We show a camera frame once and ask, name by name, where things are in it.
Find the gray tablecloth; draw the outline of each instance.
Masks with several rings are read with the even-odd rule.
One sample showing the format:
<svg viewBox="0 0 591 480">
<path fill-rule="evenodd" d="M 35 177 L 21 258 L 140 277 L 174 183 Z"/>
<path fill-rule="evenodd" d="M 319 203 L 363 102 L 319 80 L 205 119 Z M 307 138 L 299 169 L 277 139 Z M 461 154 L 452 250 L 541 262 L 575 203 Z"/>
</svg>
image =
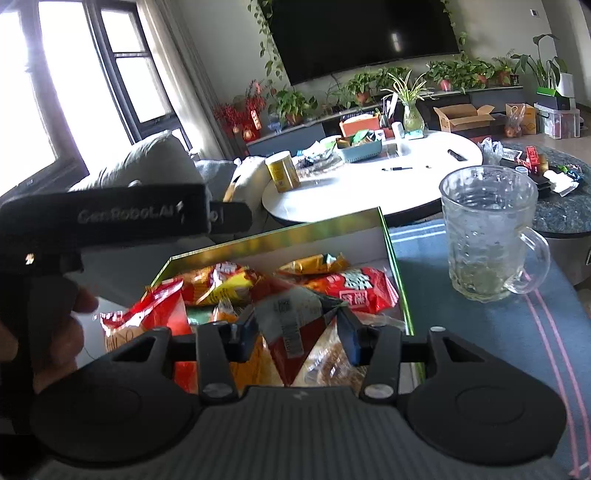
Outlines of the gray tablecloth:
<svg viewBox="0 0 591 480">
<path fill-rule="evenodd" d="M 415 334 L 440 325 L 555 389 L 568 425 L 554 455 L 573 476 L 590 476 L 591 320 L 553 265 L 539 290 L 482 304 L 453 289 L 441 220 L 390 230 Z"/>
</svg>

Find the glass cup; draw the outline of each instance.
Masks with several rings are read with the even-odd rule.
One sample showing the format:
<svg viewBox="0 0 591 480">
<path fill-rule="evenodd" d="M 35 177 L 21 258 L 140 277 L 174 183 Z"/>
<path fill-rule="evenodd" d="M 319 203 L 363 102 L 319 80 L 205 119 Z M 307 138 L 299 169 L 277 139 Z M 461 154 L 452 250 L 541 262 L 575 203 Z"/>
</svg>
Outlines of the glass cup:
<svg viewBox="0 0 591 480">
<path fill-rule="evenodd" d="M 457 291 L 484 303 L 540 286 L 550 249 L 531 229 L 538 189 L 528 176 L 505 167 L 466 167 L 445 177 L 439 190 Z M 535 253 L 529 274 L 528 249 Z"/>
</svg>

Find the mug handle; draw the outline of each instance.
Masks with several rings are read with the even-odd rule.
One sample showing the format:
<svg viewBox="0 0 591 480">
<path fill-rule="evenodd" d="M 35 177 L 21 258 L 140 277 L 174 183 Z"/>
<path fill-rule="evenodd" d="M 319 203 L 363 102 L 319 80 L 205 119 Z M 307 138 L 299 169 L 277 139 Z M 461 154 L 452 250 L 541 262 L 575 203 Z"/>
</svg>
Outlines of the mug handle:
<svg viewBox="0 0 591 480">
<path fill-rule="evenodd" d="M 529 249 L 535 252 L 537 262 L 541 264 L 541 273 L 530 276 L 525 273 L 523 268 L 521 268 L 521 271 L 515 277 L 507 280 L 505 283 L 505 287 L 509 291 L 524 294 L 534 291 L 542 285 L 542 282 L 550 271 L 551 257 L 550 247 L 548 246 L 546 239 L 530 227 L 526 226 L 521 229 L 519 238 L 529 247 Z"/>
</svg>

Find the yellow can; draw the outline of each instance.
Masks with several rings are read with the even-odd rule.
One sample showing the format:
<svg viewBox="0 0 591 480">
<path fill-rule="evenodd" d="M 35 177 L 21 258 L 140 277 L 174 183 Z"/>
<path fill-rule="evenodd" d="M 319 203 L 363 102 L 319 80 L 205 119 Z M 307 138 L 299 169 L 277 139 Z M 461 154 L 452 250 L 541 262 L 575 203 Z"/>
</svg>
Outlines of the yellow can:
<svg viewBox="0 0 591 480">
<path fill-rule="evenodd" d="M 268 157 L 265 162 L 279 193 L 288 192 L 300 186 L 300 179 L 289 151 L 276 153 Z"/>
</svg>

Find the red package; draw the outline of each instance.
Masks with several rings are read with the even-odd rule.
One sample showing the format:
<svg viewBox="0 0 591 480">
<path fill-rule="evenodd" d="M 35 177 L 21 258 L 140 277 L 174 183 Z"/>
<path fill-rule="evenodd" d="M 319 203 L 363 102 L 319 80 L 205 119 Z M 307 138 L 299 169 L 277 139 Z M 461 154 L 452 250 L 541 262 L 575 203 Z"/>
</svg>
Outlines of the red package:
<svg viewBox="0 0 591 480">
<path fill-rule="evenodd" d="M 168 327 L 173 335 L 191 333 L 181 289 L 183 280 L 160 285 L 127 312 L 101 313 L 105 349 L 110 352 L 155 327 Z M 197 391 L 197 364 L 176 362 L 174 381 L 189 393 Z"/>
<path fill-rule="evenodd" d="M 540 174 L 540 158 L 538 156 L 538 151 L 535 147 L 527 147 L 525 149 L 527 153 L 527 160 L 528 160 L 528 168 L 534 175 Z"/>
<path fill-rule="evenodd" d="M 325 313 L 314 292 L 278 278 L 261 278 L 251 296 L 259 330 L 281 381 L 291 385 L 335 310 Z"/>
<path fill-rule="evenodd" d="M 356 312 L 376 314 L 394 307 L 398 300 L 386 274 L 371 267 L 352 268 L 342 273 L 315 278 L 305 285 L 348 302 L 351 310 Z"/>
</svg>

